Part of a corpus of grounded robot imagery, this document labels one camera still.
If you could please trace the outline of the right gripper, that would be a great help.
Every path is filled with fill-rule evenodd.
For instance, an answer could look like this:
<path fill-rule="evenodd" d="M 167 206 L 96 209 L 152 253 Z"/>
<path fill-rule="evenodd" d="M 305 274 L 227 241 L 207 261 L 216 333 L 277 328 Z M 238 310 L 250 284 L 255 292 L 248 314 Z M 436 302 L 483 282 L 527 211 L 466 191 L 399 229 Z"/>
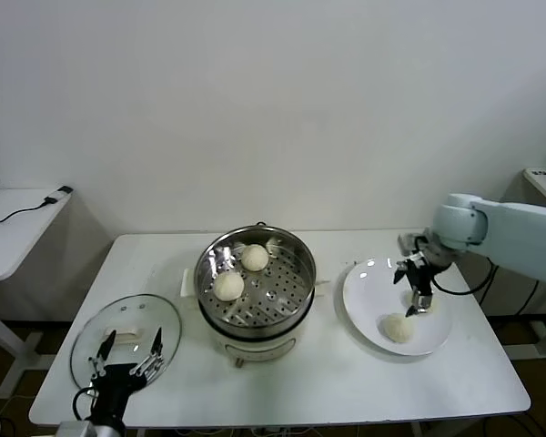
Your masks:
<path fill-rule="evenodd" d="M 405 316 L 427 313 L 432 303 L 431 279 L 450 267 L 450 249 L 437 236 L 411 236 L 410 255 L 397 262 L 394 283 L 407 278 L 411 290 Z"/>

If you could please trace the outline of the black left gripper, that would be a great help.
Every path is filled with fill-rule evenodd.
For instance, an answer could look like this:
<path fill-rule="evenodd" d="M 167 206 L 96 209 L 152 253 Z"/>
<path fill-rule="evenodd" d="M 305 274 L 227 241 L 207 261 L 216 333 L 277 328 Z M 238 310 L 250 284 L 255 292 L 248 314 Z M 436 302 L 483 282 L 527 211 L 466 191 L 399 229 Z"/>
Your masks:
<path fill-rule="evenodd" d="M 112 330 L 100 344 L 96 355 L 88 358 L 92 367 L 92 386 L 96 391 L 96 401 L 91 408 L 92 419 L 122 420 L 130 396 L 145 388 L 147 381 L 154 380 L 164 364 L 161 328 L 157 330 L 150 352 L 137 366 L 126 363 L 105 367 L 115 339 L 116 330 Z"/>

